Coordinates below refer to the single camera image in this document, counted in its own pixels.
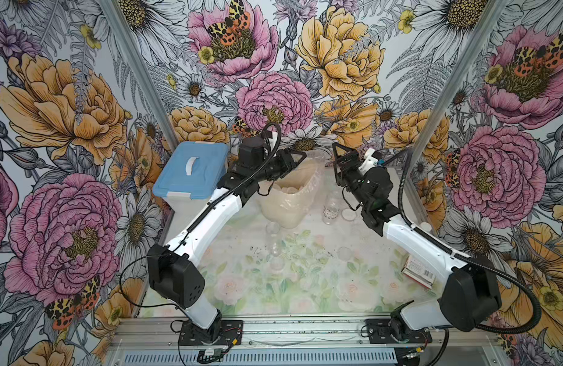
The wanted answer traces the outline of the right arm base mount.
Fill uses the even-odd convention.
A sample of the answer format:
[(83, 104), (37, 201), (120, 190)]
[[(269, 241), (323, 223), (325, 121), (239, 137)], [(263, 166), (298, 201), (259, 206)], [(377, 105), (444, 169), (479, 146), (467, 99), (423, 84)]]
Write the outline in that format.
[(412, 330), (402, 321), (387, 318), (366, 319), (360, 336), (371, 344), (420, 344), (427, 346), (432, 336), (427, 328)]

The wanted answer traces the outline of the clear jar with rose tea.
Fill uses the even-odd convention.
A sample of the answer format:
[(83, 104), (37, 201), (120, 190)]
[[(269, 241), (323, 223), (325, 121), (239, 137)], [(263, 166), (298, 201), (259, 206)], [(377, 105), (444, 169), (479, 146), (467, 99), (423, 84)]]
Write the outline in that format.
[(326, 200), (322, 210), (322, 222), (326, 225), (333, 225), (337, 221), (340, 212), (342, 196), (339, 192), (330, 192), (326, 196)]

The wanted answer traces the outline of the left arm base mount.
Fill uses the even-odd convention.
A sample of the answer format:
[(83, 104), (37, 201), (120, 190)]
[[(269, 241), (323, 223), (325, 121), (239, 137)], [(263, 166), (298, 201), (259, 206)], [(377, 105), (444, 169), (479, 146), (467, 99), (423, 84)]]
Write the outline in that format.
[(238, 346), (243, 337), (242, 320), (218, 320), (209, 329), (185, 322), (179, 331), (180, 346)]

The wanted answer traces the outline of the clear jar lid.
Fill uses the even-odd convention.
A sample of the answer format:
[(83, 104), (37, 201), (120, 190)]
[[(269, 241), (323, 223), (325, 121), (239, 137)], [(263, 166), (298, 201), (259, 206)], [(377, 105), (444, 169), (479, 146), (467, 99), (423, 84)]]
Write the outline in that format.
[(340, 247), (337, 250), (337, 257), (342, 260), (343, 262), (348, 262), (351, 260), (353, 254), (350, 248), (347, 247)]
[(269, 267), (272, 272), (282, 272), (285, 267), (285, 260), (281, 257), (273, 257), (269, 262)]

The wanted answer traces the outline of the clear jar dried tea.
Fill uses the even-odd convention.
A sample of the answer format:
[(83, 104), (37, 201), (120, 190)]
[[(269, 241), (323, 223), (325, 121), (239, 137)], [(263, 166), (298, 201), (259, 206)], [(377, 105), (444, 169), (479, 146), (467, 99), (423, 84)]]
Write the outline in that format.
[(269, 222), (265, 227), (266, 248), (272, 256), (281, 254), (281, 226), (276, 222)]

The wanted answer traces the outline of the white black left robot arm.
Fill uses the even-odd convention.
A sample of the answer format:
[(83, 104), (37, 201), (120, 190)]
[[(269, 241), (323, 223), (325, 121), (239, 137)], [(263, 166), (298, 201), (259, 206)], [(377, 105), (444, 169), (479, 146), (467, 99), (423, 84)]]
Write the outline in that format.
[(150, 287), (171, 300), (188, 318), (189, 332), (202, 344), (222, 335), (222, 313), (205, 297), (205, 277), (198, 265), (225, 224), (258, 192), (262, 181), (284, 178), (307, 155), (294, 149), (269, 146), (263, 137), (250, 137), (240, 146), (239, 158), (219, 181), (205, 209), (165, 245), (147, 253)]

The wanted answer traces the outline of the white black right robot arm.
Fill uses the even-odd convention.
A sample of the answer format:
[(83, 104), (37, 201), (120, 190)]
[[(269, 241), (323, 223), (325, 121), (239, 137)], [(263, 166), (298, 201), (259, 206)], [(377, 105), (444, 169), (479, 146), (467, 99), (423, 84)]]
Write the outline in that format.
[(470, 332), (501, 307), (490, 261), (472, 259), (408, 223), (403, 206), (390, 202), (394, 184), (387, 168), (379, 164), (378, 152), (368, 152), (361, 161), (355, 149), (333, 143), (333, 155), (336, 183), (353, 194), (366, 226), (404, 248), (444, 285), (437, 300), (411, 301), (391, 313), (394, 339), (402, 342), (411, 332), (430, 327)]

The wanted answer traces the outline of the white jar lid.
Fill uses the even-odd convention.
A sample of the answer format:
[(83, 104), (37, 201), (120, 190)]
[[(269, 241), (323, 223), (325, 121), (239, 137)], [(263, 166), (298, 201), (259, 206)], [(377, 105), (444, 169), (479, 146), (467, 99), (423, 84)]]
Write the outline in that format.
[(354, 221), (354, 220), (356, 219), (356, 217), (357, 217), (357, 211), (356, 211), (356, 210), (351, 210), (350, 208), (345, 208), (345, 209), (342, 211), (341, 215), (342, 215), (342, 218), (343, 218), (345, 221), (352, 222), (352, 221)]

